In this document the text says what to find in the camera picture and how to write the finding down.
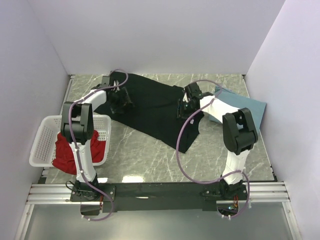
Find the black t shirt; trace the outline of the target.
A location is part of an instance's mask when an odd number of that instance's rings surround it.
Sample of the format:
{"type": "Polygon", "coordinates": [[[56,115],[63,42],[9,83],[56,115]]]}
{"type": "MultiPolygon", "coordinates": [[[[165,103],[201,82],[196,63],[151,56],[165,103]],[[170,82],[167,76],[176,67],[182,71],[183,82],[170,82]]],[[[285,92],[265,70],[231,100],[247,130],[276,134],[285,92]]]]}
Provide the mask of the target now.
{"type": "Polygon", "coordinates": [[[172,148],[176,148],[184,119],[177,118],[177,103],[183,88],[169,86],[155,80],[130,73],[124,84],[134,107],[123,114],[113,113],[108,101],[95,112],[107,115],[112,120],[156,138],[172,148]]]}

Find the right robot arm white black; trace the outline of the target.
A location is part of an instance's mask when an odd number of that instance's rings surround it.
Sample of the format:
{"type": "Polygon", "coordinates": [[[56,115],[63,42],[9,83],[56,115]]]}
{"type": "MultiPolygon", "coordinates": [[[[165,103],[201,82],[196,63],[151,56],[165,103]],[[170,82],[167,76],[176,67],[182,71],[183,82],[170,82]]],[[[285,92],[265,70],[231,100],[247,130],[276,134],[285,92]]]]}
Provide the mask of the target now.
{"type": "Polygon", "coordinates": [[[237,108],[220,100],[218,96],[223,92],[220,86],[215,93],[202,92],[198,82],[192,82],[184,88],[184,97],[178,100],[178,118],[185,118],[185,122],[177,137],[175,155],[182,174],[197,184],[213,184],[223,181],[219,187],[222,198],[230,200],[237,194],[235,186],[243,178],[247,157],[258,141],[258,133],[251,111],[248,108],[237,108]],[[191,123],[199,113],[207,113],[222,123],[223,143],[227,149],[227,159],[222,176],[216,180],[198,181],[190,177],[183,169],[179,158],[180,141],[185,127],[191,123]]]}

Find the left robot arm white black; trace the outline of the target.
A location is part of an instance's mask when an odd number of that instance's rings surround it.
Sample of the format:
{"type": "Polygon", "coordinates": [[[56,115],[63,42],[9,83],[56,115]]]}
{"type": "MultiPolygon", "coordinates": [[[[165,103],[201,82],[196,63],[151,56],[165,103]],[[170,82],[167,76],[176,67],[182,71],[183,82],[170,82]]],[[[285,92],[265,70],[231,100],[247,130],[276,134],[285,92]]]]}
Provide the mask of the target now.
{"type": "Polygon", "coordinates": [[[116,79],[113,74],[102,77],[102,81],[88,94],[76,101],[66,101],[62,106],[60,133],[71,147],[76,166],[76,183],[86,185],[82,195],[88,201],[100,195],[98,176],[91,155],[91,139],[94,134],[94,111],[108,103],[113,114],[124,114],[134,107],[125,87],[129,74],[124,80],[116,79]]]}

